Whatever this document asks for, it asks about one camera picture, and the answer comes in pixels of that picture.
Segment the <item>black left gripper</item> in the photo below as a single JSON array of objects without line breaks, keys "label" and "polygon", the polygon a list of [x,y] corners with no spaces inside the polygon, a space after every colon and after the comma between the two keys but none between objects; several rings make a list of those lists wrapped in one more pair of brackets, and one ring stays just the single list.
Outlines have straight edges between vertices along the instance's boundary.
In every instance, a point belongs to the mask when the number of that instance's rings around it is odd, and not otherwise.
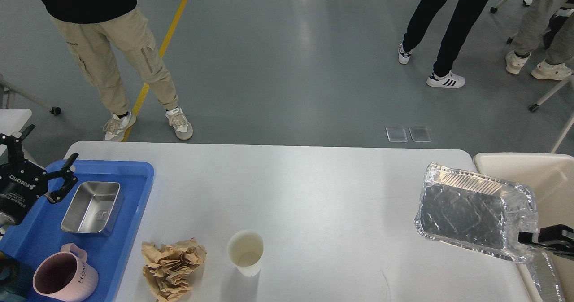
[{"label": "black left gripper", "polygon": [[22,223],[32,206],[47,190],[47,181],[63,179],[58,190],[47,192],[44,197],[50,204],[61,202],[76,185],[78,178],[72,171],[78,153],[69,156],[59,171],[49,172],[35,164],[27,162],[23,153],[22,142],[34,130],[30,124],[20,136],[0,134],[1,145],[7,146],[8,163],[1,165],[1,225],[17,226]]}]

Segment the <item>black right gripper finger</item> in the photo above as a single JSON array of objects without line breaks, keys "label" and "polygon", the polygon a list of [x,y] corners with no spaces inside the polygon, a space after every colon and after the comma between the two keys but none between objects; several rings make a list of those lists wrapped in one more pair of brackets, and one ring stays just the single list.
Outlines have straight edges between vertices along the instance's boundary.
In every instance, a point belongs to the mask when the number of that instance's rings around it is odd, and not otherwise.
[{"label": "black right gripper finger", "polygon": [[521,231],[519,243],[540,247],[557,256],[572,256],[574,254],[573,229],[563,224],[544,227],[539,233]]}]

